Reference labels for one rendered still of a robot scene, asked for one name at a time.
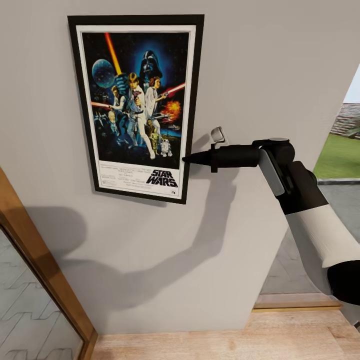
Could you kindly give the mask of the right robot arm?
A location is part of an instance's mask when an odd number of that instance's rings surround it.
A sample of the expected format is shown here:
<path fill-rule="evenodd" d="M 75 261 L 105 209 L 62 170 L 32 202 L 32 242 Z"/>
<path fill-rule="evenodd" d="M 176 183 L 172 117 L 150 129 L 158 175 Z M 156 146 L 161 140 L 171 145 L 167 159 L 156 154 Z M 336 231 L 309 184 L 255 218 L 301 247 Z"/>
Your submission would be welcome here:
<path fill-rule="evenodd" d="M 327 202 L 316 176 L 301 161 L 288 138 L 257 139 L 229 144 L 221 126 L 211 131 L 211 149 L 182 158 L 218 168 L 260 167 L 279 200 L 303 267 L 325 295 L 338 298 L 360 322 L 360 244 Z"/>

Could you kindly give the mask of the poster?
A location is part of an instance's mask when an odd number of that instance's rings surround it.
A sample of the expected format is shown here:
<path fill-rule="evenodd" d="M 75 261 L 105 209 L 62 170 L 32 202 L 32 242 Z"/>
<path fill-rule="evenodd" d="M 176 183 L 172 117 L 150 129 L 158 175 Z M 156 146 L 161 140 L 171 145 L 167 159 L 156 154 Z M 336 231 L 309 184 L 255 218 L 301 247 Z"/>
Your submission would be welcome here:
<path fill-rule="evenodd" d="M 67 20 L 95 191 L 186 205 L 204 14 Z"/>

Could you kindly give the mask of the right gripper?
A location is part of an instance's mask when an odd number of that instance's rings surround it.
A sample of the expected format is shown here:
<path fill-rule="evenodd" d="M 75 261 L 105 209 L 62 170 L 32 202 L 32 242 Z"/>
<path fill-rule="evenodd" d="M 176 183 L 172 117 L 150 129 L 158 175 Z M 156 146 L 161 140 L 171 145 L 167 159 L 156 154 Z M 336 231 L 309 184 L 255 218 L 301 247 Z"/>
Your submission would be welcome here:
<path fill-rule="evenodd" d="M 244 144 L 232 144 L 220 146 L 215 149 L 215 144 L 211 144 L 211 149 L 203 152 L 193 153 L 191 156 L 182 158 L 184 162 L 211 165 L 211 172 L 217 173 L 218 168 L 251 168 L 252 166 L 241 166 L 243 160 Z"/>

